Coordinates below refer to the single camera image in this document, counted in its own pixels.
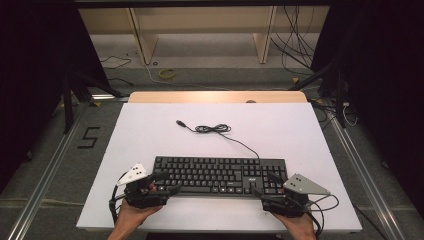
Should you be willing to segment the light wooden table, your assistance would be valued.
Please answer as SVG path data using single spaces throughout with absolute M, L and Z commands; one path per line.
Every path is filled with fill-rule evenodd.
M 129 103 L 306 103 L 300 91 L 138 91 Z

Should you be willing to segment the short aluminium profile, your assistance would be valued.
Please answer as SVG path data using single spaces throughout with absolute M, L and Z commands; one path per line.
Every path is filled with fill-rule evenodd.
M 118 102 L 128 102 L 129 97 L 116 97 L 110 94 L 94 94 L 92 95 L 92 101 L 118 101 Z

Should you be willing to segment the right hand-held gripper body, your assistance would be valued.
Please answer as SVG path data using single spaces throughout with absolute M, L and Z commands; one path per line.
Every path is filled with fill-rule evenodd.
M 264 211 L 288 218 L 301 217 L 309 211 L 310 195 L 330 195 L 329 190 L 299 173 L 284 180 L 282 188 L 264 188 L 262 193 L 266 197 L 266 201 L 261 201 Z

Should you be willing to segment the black computer keyboard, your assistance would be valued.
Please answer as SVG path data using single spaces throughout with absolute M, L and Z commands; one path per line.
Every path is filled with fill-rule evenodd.
M 277 195 L 282 184 L 270 180 L 268 173 L 288 179 L 284 159 L 157 156 L 153 172 L 162 171 L 169 177 L 156 183 L 157 189 L 181 185 L 179 196 L 250 198 L 252 188 Z

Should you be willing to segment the person's right hand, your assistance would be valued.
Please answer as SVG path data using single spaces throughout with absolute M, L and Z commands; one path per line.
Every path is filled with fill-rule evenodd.
M 294 240 L 317 240 L 313 220 L 307 214 L 297 218 L 288 218 L 275 213 L 273 216 L 285 226 Z

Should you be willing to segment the long aluminium floor rail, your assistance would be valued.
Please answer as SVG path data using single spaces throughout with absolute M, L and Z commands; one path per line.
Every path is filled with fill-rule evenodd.
M 54 153 L 48 160 L 48 164 L 43 168 L 39 179 L 33 180 L 34 188 L 28 198 L 1 198 L 0 207 L 5 209 L 17 209 L 19 215 L 16 217 L 6 240 L 23 240 L 31 223 L 43 203 L 43 199 L 57 174 L 66 152 L 74 138 L 74 135 L 80 125 L 80 120 L 84 116 L 86 108 L 78 110 L 74 123 L 68 129 L 67 133 L 60 134 L 61 138 L 57 142 Z
M 383 229 L 385 230 L 387 239 L 406 240 L 405 234 L 401 230 L 401 227 L 398 224 L 394 213 L 384 199 L 381 191 L 378 189 L 378 186 L 374 181 L 371 172 L 363 162 L 347 130 L 341 127 L 335 114 L 328 113 L 327 116 L 330 118 L 329 124 L 331 124 L 335 130 L 339 141 L 347 153 L 348 159 L 350 160 L 369 201 L 378 219 L 380 220 Z

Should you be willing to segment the person's left hand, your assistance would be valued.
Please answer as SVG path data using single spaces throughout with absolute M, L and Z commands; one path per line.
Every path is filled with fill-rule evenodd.
M 149 216 L 161 209 L 161 206 L 140 209 L 130 206 L 126 200 L 123 200 L 115 223 L 115 229 L 122 233 L 131 233 L 136 230 Z

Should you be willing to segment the light wooden shelf unit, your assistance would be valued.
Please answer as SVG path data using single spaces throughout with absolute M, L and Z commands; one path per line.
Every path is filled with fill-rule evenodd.
M 250 33 L 267 61 L 273 33 L 319 33 L 327 6 L 94 8 L 79 11 L 91 34 L 131 34 L 142 62 L 151 62 L 161 34 Z

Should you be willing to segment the black curtain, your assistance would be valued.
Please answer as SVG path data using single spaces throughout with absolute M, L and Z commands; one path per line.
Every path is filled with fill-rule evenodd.
M 62 0 L 0 0 L 0 193 L 41 135 L 72 73 L 109 84 L 79 10 Z
M 389 168 L 424 216 L 424 0 L 336 0 L 312 69 L 330 62 L 367 1 L 371 15 L 348 58 L 348 92 Z

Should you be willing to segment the black metal stand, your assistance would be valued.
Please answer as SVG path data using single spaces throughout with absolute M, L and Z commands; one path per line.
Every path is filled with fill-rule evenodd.
M 323 67 L 321 70 L 306 78 L 304 81 L 301 81 L 300 83 L 297 83 L 293 87 L 289 88 L 289 91 L 299 91 L 318 79 L 322 80 L 318 90 L 319 96 L 335 97 L 335 117 L 341 127 L 345 128 L 346 123 L 343 116 L 344 70 L 342 67 L 341 60 L 337 57 L 335 57 L 328 65 Z
M 107 79 L 100 81 L 80 71 L 68 71 L 62 81 L 62 96 L 65 110 L 64 133 L 71 130 L 74 122 L 72 96 L 74 94 L 80 102 L 89 102 L 93 96 L 89 87 L 98 88 L 116 98 L 128 97 L 128 94 L 113 89 Z

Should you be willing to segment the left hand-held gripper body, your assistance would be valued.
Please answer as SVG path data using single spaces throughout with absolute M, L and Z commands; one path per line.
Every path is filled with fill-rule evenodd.
M 117 181 L 117 187 L 125 186 L 124 197 L 130 206 L 144 209 L 167 203 L 168 197 L 150 189 L 152 184 L 147 181 L 148 175 L 150 174 L 144 166 L 137 163 Z

